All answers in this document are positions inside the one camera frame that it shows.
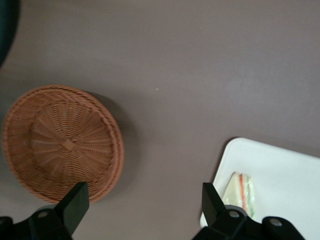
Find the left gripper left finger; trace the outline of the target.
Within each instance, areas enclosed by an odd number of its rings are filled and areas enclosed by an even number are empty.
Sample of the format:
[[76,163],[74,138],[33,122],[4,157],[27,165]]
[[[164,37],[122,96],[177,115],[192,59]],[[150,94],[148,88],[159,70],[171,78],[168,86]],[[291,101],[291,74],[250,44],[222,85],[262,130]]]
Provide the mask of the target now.
[[28,220],[33,240],[71,240],[89,209],[87,182],[78,182],[53,208],[36,211]]

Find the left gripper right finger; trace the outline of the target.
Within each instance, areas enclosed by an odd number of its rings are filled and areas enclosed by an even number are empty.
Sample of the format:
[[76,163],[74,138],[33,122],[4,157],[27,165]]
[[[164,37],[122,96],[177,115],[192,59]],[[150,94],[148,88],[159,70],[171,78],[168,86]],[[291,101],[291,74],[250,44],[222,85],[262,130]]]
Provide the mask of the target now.
[[247,217],[228,209],[212,183],[202,184],[202,212],[207,222],[193,240],[245,240]]

